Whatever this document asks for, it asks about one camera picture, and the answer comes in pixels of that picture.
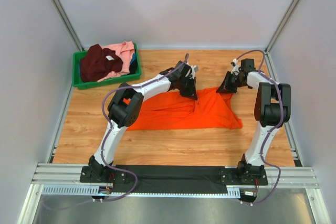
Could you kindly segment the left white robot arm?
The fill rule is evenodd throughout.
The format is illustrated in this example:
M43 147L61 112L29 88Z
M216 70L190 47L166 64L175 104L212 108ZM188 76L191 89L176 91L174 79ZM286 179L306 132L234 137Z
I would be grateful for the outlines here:
M198 66L179 61L175 68L166 69L143 83L122 83L108 105L108 113L103 114L108 121L107 129L88 166L82 168L81 180L110 181L113 171L109 166L113 164L116 149L125 131L138 119L144 101L175 89L180 96L197 100L197 71Z

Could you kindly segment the orange t shirt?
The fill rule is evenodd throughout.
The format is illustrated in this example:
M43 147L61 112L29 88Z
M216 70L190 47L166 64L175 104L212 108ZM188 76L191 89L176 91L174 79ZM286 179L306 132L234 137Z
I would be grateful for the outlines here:
M197 100L172 91L149 98L128 130L241 129L242 121L231 107L233 95L216 90L216 87L197 90Z

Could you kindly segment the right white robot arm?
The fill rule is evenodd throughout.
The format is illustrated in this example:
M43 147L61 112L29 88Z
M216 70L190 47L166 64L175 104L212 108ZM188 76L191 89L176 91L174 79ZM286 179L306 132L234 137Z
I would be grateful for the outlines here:
M224 81L217 93L233 94L240 87L248 87L257 91L254 107L254 118L257 121L256 131L250 147L237 165L240 175L261 177L265 157L272 139L288 122L291 114L291 86L277 83L255 68L253 59L238 59L231 63L231 71L226 73Z

